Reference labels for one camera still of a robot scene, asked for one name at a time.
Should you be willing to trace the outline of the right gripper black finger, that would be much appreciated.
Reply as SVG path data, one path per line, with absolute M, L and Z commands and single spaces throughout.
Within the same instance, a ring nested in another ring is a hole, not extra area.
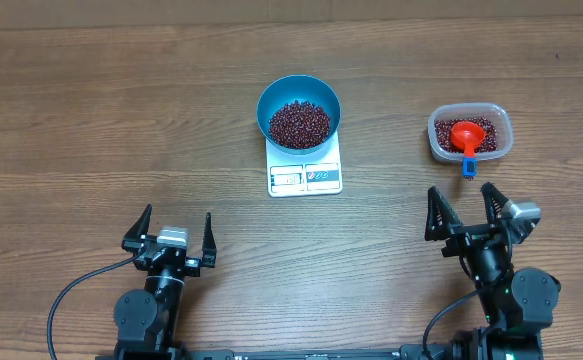
M 426 241 L 446 240 L 454 234 L 456 228 L 461 226 L 462 221 L 438 188 L 435 186 L 429 188 L 424 239 Z
M 509 201 L 509 198 L 502 194 L 491 182 L 486 182 L 481 186 L 486 219 L 489 224 L 496 224 L 502 216 L 502 209 Z

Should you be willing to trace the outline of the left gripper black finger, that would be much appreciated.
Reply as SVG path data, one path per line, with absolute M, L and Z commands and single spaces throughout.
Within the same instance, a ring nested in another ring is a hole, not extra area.
M 212 230 L 212 215 L 210 212 L 205 216 L 205 228 L 202 239 L 202 258 L 201 266 L 205 268 L 214 268 L 217 259 L 217 247 Z
M 152 205 L 148 204 L 138 220 L 122 238 L 123 250 L 139 250 L 144 244 L 150 226 Z

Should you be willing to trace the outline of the orange measuring scoop blue handle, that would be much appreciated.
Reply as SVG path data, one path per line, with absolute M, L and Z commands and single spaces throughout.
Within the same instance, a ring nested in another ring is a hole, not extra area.
M 465 179 L 473 179 L 477 174 L 475 150 L 481 146 L 485 137 L 484 129 L 469 121 L 458 122 L 451 129 L 452 144 L 463 152 L 462 176 Z

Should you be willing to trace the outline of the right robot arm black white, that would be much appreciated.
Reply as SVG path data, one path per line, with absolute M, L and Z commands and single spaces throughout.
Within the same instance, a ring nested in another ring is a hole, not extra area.
M 464 224 L 435 187 L 427 192 L 425 239 L 445 242 L 445 258 L 458 258 L 475 290 L 438 312 L 422 336 L 423 359 L 541 359 L 541 331 L 553 323 L 561 283 L 532 267 L 516 270 L 513 249 L 541 220 L 532 201 L 515 202 L 494 184 L 481 187 L 486 222 Z M 468 300 L 480 299 L 485 327 L 459 331 L 448 344 L 431 344 L 433 326 Z

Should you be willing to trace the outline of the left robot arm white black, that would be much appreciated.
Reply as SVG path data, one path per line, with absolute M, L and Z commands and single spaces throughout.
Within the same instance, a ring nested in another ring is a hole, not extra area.
M 205 215 L 202 255 L 188 255 L 189 231 L 165 226 L 149 233 L 152 207 L 148 205 L 123 236 L 121 247 L 132 254 L 135 268 L 146 274 L 144 287 L 120 296 L 113 318 L 118 328 L 115 359 L 180 359 L 182 347 L 175 328 L 185 279 L 199 277 L 216 265 L 217 247 L 212 215 Z

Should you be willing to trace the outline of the white digital kitchen scale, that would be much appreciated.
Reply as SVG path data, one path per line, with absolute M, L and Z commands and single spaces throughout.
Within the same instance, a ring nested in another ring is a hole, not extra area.
M 338 133 L 315 152 L 291 154 L 266 141 L 267 190 L 271 197 L 335 195 L 343 190 Z

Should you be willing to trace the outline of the red beans in bowl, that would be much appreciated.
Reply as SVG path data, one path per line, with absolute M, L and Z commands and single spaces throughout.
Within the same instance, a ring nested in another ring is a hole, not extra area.
M 331 117 L 322 106 L 309 101 L 285 104 L 269 120 L 268 134 L 285 148 L 308 149 L 326 141 Z

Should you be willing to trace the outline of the blue bowl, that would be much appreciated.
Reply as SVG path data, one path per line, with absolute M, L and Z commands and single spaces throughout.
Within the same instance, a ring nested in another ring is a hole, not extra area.
M 256 106 L 257 123 L 265 138 L 294 155 L 324 147 L 338 131 L 341 115 L 335 91 L 310 75 L 289 75 L 274 81 Z

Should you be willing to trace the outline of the clear plastic container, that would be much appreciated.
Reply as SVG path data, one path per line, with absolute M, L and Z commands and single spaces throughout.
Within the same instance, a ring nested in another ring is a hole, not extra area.
M 495 160 L 505 156 L 514 144 L 514 134 L 508 113 L 499 105 L 487 102 L 455 103 L 437 108 L 429 117 L 427 132 L 433 157 L 440 162 L 462 162 L 461 153 L 446 151 L 437 140 L 437 121 L 483 117 L 496 129 L 496 149 L 476 154 L 478 162 Z

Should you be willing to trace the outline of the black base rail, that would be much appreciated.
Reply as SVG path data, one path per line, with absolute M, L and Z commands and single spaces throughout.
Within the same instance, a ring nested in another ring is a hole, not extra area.
M 428 347 L 435 360 L 493 359 L 493 360 L 541 360 L 542 351 L 526 345 L 517 349 L 501 345 L 493 346 L 483 354 L 471 354 L 459 344 L 433 344 Z M 125 352 L 116 355 L 96 356 L 97 360 L 425 360 L 427 356 L 421 345 L 402 345 L 399 349 L 382 350 L 315 350 L 315 351 L 266 351 L 233 352 L 231 350 L 201 350 L 182 352 Z

